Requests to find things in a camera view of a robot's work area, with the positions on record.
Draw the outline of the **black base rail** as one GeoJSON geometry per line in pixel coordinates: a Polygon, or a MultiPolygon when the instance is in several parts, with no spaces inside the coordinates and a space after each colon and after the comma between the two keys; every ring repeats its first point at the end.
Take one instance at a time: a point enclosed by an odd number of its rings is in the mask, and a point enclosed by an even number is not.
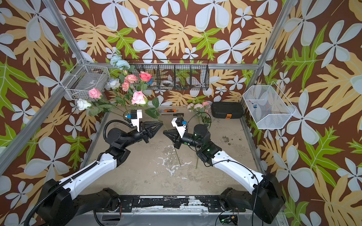
{"type": "Polygon", "coordinates": [[[185,196],[145,196],[145,195],[120,195],[119,206],[121,212],[135,212],[138,209],[156,211],[197,210],[201,212],[222,212],[218,195],[185,195],[185,196]]]}

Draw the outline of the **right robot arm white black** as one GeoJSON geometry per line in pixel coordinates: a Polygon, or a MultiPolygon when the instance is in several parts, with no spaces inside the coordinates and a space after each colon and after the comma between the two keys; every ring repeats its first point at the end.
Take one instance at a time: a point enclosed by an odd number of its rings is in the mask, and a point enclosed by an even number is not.
{"type": "Polygon", "coordinates": [[[252,210],[264,223],[274,221],[286,201],[281,184],[274,175],[256,172],[234,160],[211,141],[206,125],[196,125],[193,133],[187,132],[186,125],[176,125],[163,134],[173,142],[174,148],[179,149],[181,145],[193,147],[203,163],[223,171],[245,188],[245,191],[233,188],[223,191],[219,198],[224,210],[252,210]]]}

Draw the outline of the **pink rose cluster stem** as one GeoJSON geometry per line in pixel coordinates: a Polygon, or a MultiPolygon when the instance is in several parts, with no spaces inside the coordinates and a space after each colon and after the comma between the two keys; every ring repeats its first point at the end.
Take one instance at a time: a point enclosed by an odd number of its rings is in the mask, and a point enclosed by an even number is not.
{"type": "Polygon", "coordinates": [[[202,106],[203,106],[203,110],[201,111],[202,112],[202,114],[201,114],[202,122],[204,124],[208,124],[210,126],[211,122],[212,122],[212,119],[211,119],[211,116],[210,116],[210,108],[211,108],[211,106],[206,101],[202,103],[202,106]]]}

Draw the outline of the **black zip case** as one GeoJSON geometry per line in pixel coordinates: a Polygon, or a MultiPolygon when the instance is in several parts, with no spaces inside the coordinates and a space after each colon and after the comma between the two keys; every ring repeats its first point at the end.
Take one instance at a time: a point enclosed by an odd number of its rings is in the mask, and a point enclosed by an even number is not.
{"type": "Polygon", "coordinates": [[[211,112],[214,118],[219,119],[239,119],[244,115],[242,105],[236,102],[214,102],[211,112]]]}

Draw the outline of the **white rose stem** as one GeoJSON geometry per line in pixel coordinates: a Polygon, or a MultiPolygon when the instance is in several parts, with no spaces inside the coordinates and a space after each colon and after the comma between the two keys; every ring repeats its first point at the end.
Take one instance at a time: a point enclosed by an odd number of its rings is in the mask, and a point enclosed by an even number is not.
{"type": "Polygon", "coordinates": [[[100,113],[108,113],[113,108],[110,103],[103,103],[102,101],[90,102],[83,99],[79,99],[76,105],[80,111],[87,110],[88,115],[97,116],[100,113]]]}

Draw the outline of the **light blue flower stem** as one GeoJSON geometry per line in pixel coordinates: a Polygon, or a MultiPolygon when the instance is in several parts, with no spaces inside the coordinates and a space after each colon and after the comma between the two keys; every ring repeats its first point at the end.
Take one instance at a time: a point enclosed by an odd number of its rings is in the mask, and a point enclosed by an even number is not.
{"type": "Polygon", "coordinates": [[[122,55],[118,54],[117,52],[112,55],[110,59],[110,64],[119,70],[129,71],[131,69],[131,65],[129,64],[129,62],[124,60],[122,58],[122,55]]]}

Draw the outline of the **pale pink carnation stem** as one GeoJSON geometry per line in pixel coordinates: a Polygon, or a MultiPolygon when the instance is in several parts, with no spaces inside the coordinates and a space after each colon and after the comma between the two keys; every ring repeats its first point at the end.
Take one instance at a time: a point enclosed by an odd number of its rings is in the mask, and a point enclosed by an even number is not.
{"type": "Polygon", "coordinates": [[[192,116],[188,122],[194,121],[194,122],[197,122],[198,124],[204,123],[203,118],[204,118],[204,116],[206,116],[205,112],[207,112],[207,110],[205,109],[205,106],[203,104],[190,103],[187,105],[187,110],[192,113],[192,116]]]}

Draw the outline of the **pink rose bunch in vase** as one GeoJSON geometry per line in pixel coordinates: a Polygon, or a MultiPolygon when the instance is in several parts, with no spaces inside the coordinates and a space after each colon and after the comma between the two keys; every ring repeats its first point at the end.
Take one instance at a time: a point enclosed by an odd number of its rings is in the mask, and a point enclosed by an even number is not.
{"type": "Polygon", "coordinates": [[[148,98],[144,92],[153,83],[153,76],[144,71],[141,71],[138,76],[129,74],[126,70],[124,72],[123,82],[117,78],[107,83],[107,88],[113,90],[115,94],[115,103],[125,107],[128,104],[145,106],[148,98]]]}

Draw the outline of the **pink rose stem left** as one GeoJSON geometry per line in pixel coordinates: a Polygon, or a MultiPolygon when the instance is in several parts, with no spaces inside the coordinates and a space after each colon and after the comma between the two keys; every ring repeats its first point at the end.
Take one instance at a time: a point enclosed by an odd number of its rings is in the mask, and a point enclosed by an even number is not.
{"type": "Polygon", "coordinates": [[[93,88],[91,90],[89,90],[89,97],[90,100],[93,102],[93,104],[95,105],[110,105],[111,102],[107,99],[107,97],[99,90],[96,88],[93,88]]]}

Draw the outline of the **clear ribbed glass vase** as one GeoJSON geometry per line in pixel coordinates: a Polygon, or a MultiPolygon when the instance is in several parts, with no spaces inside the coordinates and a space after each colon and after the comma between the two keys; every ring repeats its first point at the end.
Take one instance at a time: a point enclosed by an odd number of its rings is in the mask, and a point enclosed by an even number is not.
{"type": "Polygon", "coordinates": [[[137,119],[137,110],[128,110],[123,114],[125,119],[137,119]]]}

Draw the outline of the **black yellow screwdriver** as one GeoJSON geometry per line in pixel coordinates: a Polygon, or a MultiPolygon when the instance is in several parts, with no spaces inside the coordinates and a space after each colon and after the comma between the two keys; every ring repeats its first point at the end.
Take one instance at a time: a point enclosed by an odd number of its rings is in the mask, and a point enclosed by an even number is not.
{"type": "Polygon", "coordinates": [[[162,116],[183,117],[183,116],[184,116],[184,113],[162,114],[162,116]]]}

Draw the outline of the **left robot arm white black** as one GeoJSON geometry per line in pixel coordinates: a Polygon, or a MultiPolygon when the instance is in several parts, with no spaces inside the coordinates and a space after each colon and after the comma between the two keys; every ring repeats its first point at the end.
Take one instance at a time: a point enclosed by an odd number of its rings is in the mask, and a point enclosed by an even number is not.
{"type": "Polygon", "coordinates": [[[128,146],[140,141],[149,142],[162,128],[163,123],[158,121],[139,122],[138,126],[131,126],[123,120],[110,120],[103,129],[103,138],[110,145],[109,149],[98,155],[97,159],[60,181],[53,179],[46,182],[41,190],[37,204],[32,208],[24,220],[24,225],[30,224],[34,214],[38,214],[49,226],[65,226],[78,215],[96,209],[115,209],[118,205],[118,193],[110,188],[102,191],[82,195],[81,192],[109,171],[123,164],[130,151],[128,146]],[[131,128],[126,133],[119,128],[107,130],[111,123],[121,123],[131,128]]]}

